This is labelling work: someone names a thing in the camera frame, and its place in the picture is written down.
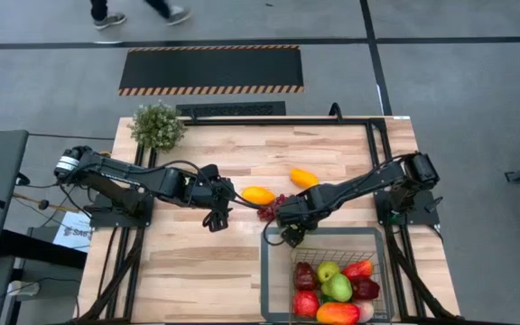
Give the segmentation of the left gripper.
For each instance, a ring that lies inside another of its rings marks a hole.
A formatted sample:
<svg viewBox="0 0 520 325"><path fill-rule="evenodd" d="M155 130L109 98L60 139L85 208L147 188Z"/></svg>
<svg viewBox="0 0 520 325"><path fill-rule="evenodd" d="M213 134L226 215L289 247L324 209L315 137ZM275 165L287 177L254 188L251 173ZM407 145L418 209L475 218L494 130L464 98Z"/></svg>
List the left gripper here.
<svg viewBox="0 0 520 325"><path fill-rule="evenodd" d="M199 168L196 176L188 182L188 206L212 210L202 220L202 226L208 228L210 232L228 227L229 211L231 210L228 205L235 198L231 180L219 174L216 164L208 164Z"/></svg>

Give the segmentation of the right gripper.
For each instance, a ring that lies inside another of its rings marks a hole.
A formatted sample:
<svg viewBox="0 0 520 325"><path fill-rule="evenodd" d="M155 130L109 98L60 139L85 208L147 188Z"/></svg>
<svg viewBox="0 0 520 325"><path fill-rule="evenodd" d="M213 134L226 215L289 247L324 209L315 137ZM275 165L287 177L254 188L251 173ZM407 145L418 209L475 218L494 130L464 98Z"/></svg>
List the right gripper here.
<svg viewBox="0 0 520 325"><path fill-rule="evenodd" d="M283 241L289 246L298 246L304 239L306 229L314 230L319 224L321 195L316 192L293 195L276 209L276 222Z"/></svg>

